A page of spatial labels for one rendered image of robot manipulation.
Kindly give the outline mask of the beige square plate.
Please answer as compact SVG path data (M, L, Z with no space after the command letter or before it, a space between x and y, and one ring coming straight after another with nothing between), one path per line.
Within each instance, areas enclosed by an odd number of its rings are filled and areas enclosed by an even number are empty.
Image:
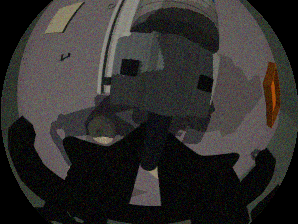
M158 172L158 168L154 169L154 171L150 171L149 173L150 175L156 176L156 179L158 180L157 172Z
M60 8L60 10L56 12L56 15L53 16L51 23L49 23L47 30L45 30L45 34L49 34L49 32L51 32L51 34L64 32L74 14L76 14L77 10L80 10L84 3L85 2L71 4L71 6Z

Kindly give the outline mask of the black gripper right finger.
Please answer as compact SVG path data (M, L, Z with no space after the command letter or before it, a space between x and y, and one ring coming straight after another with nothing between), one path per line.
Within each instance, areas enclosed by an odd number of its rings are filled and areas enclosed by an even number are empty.
M157 165L161 205L174 205L174 198L184 192L202 172L217 171L230 165L233 167L238 159L239 155L235 152L214 156L197 155L197 152L168 132Z

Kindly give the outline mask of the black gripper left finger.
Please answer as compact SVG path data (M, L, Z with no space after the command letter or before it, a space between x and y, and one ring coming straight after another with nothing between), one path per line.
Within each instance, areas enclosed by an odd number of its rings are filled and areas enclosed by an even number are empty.
M140 169L138 165L144 149L145 128L146 123L142 123L124 139L108 147L67 136L63 139L64 149L71 163L121 179L122 193L126 194L126 204L129 204Z

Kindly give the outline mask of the orange shallow tray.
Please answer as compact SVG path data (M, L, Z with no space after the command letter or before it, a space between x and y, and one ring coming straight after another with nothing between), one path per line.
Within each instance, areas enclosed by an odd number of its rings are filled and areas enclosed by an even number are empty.
M279 92L277 65L275 63L267 64L263 88L265 88L267 125L273 128L274 121L277 120L279 107L281 107L281 92Z

